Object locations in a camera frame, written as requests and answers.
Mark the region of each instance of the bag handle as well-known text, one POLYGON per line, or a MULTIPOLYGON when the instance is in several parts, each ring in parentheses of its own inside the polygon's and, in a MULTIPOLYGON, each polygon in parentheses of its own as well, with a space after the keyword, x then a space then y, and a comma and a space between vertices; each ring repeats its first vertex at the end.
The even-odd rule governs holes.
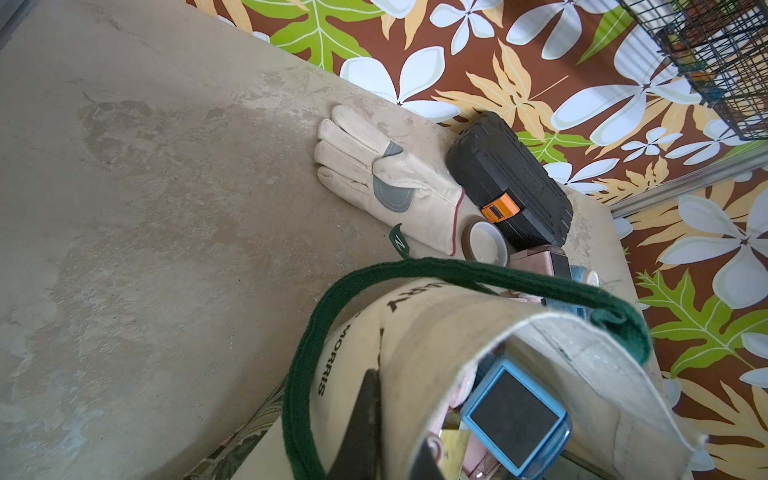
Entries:
POLYGON ((310 390, 323 344, 344 306, 369 286, 396 278, 438 278, 470 290, 495 295, 485 285, 543 296, 594 309, 591 321, 608 331, 641 365, 650 355, 648 327, 629 303, 594 286, 554 276, 486 263, 437 258, 406 258, 379 263, 345 275, 317 303, 291 362, 283 400, 283 440, 296 480, 326 477, 310 429, 310 390))

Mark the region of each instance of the leather glove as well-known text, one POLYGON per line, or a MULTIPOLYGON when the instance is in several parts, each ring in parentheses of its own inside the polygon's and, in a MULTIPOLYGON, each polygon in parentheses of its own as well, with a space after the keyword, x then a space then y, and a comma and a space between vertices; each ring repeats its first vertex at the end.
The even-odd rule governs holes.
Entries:
POLYGON ((404 151, 352 108, 337 105, 318 128, 317 177, 328 190, 405 235, 453 256, 464 190, 404 151))

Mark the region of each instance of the wire cage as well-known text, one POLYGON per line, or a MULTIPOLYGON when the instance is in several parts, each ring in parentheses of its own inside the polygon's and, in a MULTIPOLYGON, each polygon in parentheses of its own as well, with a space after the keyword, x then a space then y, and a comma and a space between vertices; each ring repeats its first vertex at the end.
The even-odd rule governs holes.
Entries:
POLYGON ((766 0, 621 0, 742 140, 768 139, 766 0))

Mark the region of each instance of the floral fabric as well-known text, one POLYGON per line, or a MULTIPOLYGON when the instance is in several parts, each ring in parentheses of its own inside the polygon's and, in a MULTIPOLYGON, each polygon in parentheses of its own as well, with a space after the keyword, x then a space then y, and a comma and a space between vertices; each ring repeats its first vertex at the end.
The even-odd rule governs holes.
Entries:
POLYGON ((495 111, 553 178, 606 204, 758 145, 699 105, 616 0, 186 2, 452 130, 495 111))
POLYGON ((280 418, 285 379, 267 397, 248 422, 195 465, 181 480, 230 480, 245 459, 280 418))
POLYGON ((617 219, 696 480, 768 478, 768 171, 617 219))

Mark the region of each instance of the glove tag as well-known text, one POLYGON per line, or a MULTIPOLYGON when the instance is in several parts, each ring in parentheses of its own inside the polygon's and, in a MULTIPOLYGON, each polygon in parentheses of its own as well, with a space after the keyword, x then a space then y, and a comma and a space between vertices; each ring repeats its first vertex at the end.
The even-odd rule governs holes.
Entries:
POLYGON ((398 223, 389 231, 389 241, 392 242, 392 246, 395 247, 395 250, 397 250, 397 253, 399 253, 402 258, 409 258, 411 247, 408 246, 406 238, 400 231, 400 225, 402 225, 402 223, 398 223))

